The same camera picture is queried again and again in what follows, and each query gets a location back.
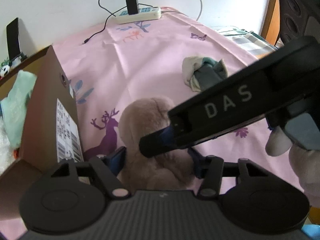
glove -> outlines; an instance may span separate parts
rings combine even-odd
[[[304,225],[302,231],[313,240],[320,240],[319,225]]]
[[[293,144],[280,127],[270,134],[266,152],[279,156],[289,151],[289,162],[311,206],[320,208],[320,151],[308,151]]]

panda toy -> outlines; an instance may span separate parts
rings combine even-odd
[[[10,71],[9,65],[4,65],[0,70],[0,76],[3,78],[5,75],[7,75]]]

deer print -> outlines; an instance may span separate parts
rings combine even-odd
[[[143,38],[143,36],[140,34],[139,31],[130,32],[129,34],[130,34],[129,36],[124,37],[123,42],[126,42],[125,41],[126,38],[129,38],[130,40],[134,40],[133,37],[136,37],[136,40],[138,40],[138,36]]]
[[[89,160],[91,157],[96,155],[109,155],[113,153],[117,148],[117,133],[115,127],[118,127],[118,122],[113,116],[117,115],[119,111],[116,112],[114,108],[110,115],[107,111],[102,115],[101,122],[104,124],[102,127],[97,125],[96,118],[92,119],[90,122],[95,128],[99,130],[106,130],[106,135],[101,140],[100,144],[94,148],[90,148],[84,152],[84,159]]]

plush toy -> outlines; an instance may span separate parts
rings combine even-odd
[[[10,71],[9,65],[4,65],[0,70],[0,76],[3,78],[5,75],[7,75]]]
[[[169,125],[167,113],[173,107],[168,98],[140,99],[121,115],[119,134],[127,154],[120,180],[132,193],[137,189],[186,189],[194,181],[193,161],[187,150],[173,150],[153,158],[139,151],[141,137]]]

wooden bed frame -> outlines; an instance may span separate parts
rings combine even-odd
[[[279,0],[269,0],[266,17],[261,31],[261,37],[275,45],[279,39],[280,7]]]

